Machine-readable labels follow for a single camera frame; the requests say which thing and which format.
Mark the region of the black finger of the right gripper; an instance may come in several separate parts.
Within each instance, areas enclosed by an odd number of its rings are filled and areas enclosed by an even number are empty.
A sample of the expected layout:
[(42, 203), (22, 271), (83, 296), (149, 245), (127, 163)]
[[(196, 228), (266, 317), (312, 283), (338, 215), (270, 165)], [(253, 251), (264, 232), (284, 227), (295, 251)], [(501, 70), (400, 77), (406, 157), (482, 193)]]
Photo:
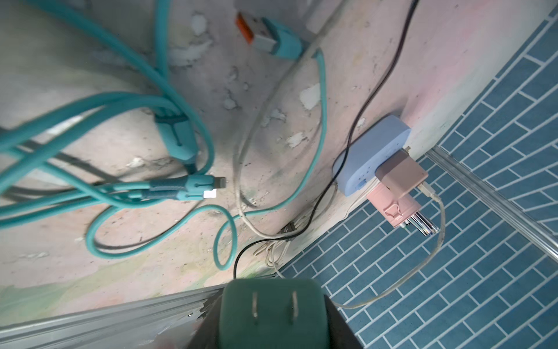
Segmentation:
[(363, 349), (331, 299), (328, 296), (324, 298), (330, 349)]

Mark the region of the green plug adapter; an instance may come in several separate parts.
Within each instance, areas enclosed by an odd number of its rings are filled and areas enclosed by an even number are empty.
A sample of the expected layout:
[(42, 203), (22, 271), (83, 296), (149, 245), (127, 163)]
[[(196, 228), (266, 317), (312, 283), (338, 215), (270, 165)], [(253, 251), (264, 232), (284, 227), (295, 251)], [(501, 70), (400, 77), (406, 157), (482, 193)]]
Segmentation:
[(236, 279), (222, 294), (219, 348), (329, 348), (326, 299), (309, 279)]

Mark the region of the pink plug adapter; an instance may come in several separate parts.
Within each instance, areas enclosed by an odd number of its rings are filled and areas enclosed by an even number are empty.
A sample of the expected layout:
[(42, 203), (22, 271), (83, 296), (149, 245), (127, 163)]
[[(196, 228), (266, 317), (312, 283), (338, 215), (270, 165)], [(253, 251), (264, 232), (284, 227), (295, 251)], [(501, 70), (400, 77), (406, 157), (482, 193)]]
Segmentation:
[(409, 194), (428, 178), (427, 172), (403, 149), (381, 164), (375, 175), (395, 199)]

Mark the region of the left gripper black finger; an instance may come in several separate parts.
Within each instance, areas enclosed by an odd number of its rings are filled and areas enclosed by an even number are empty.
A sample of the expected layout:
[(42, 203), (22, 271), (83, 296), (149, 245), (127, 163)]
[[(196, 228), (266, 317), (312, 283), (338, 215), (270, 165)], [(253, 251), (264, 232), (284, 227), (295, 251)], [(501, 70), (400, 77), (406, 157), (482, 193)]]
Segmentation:
[(222, 294), (223, 290), (221, 289), (204, 302), (201, 308), (201, 315), (198, 317), (200, 326), (187, 345), (188, 349), (219, 347), (219, 317), (222, 305)]

